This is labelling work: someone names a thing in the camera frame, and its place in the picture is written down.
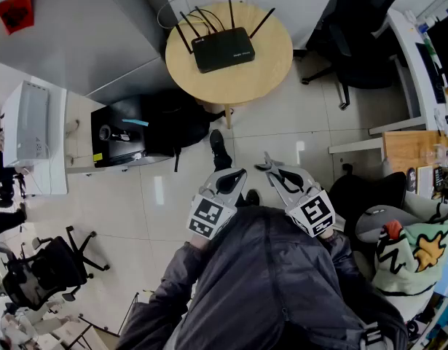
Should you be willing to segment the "person's right forearm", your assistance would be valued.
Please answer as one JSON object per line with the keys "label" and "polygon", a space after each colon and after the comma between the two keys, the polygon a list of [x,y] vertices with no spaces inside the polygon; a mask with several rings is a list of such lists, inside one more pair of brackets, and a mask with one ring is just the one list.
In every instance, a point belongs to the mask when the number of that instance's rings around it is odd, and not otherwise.
{"label": "person's right forearm", "polygon": [[332,258],[339,286],[347,304],[351,307],[370,306],[374,301],[374,289],[359,270],[349,238],[329,228],[318,236],[318,239]]}

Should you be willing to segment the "person's left forearm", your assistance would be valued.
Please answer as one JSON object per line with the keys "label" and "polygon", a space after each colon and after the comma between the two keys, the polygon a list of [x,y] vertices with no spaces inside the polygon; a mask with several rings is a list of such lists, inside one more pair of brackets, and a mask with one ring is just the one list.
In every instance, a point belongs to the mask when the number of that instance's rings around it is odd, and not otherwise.
{"label": "person's left forearm", "polygon": [[149,303],[163,307],[186,305],[191,299],[192,286],[205,265],[208,246],[208,239],[194,233],[190,241],[175,252]]}

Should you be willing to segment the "black router with antennas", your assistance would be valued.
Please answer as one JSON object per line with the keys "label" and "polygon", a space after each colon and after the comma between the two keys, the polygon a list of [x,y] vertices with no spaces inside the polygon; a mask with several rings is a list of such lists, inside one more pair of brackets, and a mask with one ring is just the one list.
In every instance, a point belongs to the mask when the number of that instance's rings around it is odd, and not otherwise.
{"label": "black router with antennas", "polygon": [[180,25],[176,24],[175,26],[188,53],[194,56],[197,67],[203,74],[253,61],[255,58],[255,51],[251,39],[275,11],[275,8],[272,8],[254,31],[248,35],[244,27],[235,26],[232,0],[228,0],[228,3],[231,28],[227,30],[224,29],[223,31],[217,31],[209,19],[203,14],[203,11],[199,7],[195,7],[205,22],[213,29],[212,34],[205,36],[201,36],[186,15],[183,12],[180,12],[186,24],[192,29],[197,37],[191,41],[191,46],[189,46]]}

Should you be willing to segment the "wooden desk board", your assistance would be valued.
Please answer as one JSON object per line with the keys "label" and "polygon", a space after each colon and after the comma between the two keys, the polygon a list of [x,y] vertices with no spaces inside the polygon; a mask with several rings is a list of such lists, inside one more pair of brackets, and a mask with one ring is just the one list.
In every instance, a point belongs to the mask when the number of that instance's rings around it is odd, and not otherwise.
{"label": "wooden desk board", "polygon": [[443,165],[448,137],[438,131],[391,131],[382,135],[385,159],[392,172]]}

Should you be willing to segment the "black padded chair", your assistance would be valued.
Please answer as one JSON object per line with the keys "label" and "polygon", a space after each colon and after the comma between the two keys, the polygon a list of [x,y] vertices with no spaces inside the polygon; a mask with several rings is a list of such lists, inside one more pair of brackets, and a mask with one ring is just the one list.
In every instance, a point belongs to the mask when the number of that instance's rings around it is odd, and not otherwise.
{"label": "black padded chair", "polygon": [[342,170],[345,174],[332,185],[329,199],[335,212],[345,219],[344,233],[350,239],[352,249],[368,253],[366,244],[355,234],[356,224],[373,206],[401,208],[406,195],[406,175],[395,172],[382,179],[369,181],[356,176],[349,163],[344,163]]}

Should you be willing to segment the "black computer monitor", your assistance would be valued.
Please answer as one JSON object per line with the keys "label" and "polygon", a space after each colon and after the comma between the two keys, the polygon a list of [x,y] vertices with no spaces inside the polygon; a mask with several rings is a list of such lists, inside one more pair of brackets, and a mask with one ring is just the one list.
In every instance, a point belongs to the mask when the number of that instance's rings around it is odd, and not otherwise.
{"label": "black computer monitor", "polygon": [[448,84],[448,16],[427,31]]}

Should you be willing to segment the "round wooden table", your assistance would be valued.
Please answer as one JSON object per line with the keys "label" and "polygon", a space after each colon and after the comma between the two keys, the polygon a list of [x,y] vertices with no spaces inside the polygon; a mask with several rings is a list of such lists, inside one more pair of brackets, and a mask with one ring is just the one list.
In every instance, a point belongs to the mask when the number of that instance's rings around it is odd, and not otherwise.
{"label": "round wooden table", "polygon": [[[232,5],[235,25],[244,27],[251,34],[268,12],[246,3]],[[216,28],[229,28],[228,3],[217,3],[202,8],[211,17]],[[185,20],[180,28],[189,43],[196,37]],[[205,26],[196,28],[199,34],[207,34]],[[251,39],[255,59],[203,74],[194,56],[190,55],[176,28],[169,34],[165,62],[175,83],[200,101],[224,107],[227,126],[231,126],[230,108],[256,100],[274,90],[286,77],[293,59],[293,45],[285,26],[271,14]]]}

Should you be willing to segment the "person's dark jacket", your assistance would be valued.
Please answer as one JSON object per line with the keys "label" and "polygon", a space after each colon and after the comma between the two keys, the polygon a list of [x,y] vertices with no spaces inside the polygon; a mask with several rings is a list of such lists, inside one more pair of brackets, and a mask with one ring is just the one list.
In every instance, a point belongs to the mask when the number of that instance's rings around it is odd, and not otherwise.
{"label": "person's dark jacket", "polygon": [[116,350],[406,350],[404,319],[372,288],[370,306],[349,306],[318,238],[243,207],[209,241],[190,301],[136,303]]}

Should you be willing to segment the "black backpack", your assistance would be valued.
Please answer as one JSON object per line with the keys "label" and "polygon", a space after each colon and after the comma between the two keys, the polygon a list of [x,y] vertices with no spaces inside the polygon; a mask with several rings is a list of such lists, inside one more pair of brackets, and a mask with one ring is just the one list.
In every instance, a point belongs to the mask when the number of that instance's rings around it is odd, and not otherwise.
{"label": "black backpack", "polygon": [[169,89],[142,95],[141,116],[148,124],[144,128],[146,153],[174,158],[177,171],[182,149],[202,141],[211,123],[226,112],[208,112],[188,93]]}

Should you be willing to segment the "grey cloth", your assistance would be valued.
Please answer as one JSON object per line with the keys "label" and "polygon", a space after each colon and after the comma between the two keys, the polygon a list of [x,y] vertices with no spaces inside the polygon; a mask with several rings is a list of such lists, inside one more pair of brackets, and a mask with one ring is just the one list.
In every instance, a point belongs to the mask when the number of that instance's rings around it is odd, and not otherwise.
{"label": "grey cloth", "polygon": [[264,163],[255,164],[254,168],[258,171],[264,172],[266,175],[273,174],[281,176],[279,167],[284,166],[285,163],[273,160],[267,151],[264,152]]}

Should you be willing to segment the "white side cabinet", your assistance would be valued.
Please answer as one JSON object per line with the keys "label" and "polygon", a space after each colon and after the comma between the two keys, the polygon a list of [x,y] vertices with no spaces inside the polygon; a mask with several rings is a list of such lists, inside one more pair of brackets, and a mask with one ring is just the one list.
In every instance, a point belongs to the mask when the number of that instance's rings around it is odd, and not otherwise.
{"label": "white side cabinet", "polygon": [[33,171],[25,177],[25,193],[28,196],[66,195],[68,182],[65,129],[68,91],[40,79],[32,78],[31,82],[49,91],[46,147],[48,158],[36,163]]}

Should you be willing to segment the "black mesh office chair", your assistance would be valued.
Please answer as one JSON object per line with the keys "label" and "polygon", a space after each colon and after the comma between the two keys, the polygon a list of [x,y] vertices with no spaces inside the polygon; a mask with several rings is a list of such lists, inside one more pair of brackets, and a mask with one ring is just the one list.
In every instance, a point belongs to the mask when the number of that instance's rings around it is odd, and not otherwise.
{"label": "black mesh office chair", "polygon": [[66,228],[68,240],[55,238],[35,238],[33,246],[37,253],[31,257],[18,258],[9,247],[0,242],[0,253],[7,256],[4,267],[7,273],[2,279],[3,288],[9,299],[19,308],[38,311],[56,293],[64,300],[75,301],[75,295],[88,279],[86,265],[98,270],[110,269],[108,263],[98,265],[85,256],[85,249],[97,236],[89,233],[81,246],[77,246],[72,236],[74,227]]}

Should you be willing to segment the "red paper wall decoration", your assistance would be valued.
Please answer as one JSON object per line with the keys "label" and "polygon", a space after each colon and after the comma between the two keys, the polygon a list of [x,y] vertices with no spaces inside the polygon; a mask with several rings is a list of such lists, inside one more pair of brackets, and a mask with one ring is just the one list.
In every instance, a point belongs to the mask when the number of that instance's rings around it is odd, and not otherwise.
{"label": "red paper wall decoration", "polygon": [[0,19],[8,35],[34,26],[32,0],[0,1]]}

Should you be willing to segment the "black cylinder flashlight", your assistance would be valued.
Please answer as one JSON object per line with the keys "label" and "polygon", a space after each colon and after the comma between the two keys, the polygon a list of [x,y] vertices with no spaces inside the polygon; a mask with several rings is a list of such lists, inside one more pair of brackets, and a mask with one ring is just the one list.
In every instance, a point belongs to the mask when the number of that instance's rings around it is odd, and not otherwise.
{"label": "black cylinder flashlight", "polygon": [[118,128],[113,125],[102,125],[98,137],[101,141],[133,142],[139,141],[141,135],[137,131]]}

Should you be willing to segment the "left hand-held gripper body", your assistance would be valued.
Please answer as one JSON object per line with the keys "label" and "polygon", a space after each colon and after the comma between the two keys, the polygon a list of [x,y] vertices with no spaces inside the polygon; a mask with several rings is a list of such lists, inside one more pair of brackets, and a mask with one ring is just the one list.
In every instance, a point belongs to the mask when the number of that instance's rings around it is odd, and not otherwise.
{"label": "left hand-held gripper body", "polygon": [[236,203],[242,192],[237,186],[229,194],[200,187],[192,199],[186,228],[196,235],[212,240],[237,213]]}

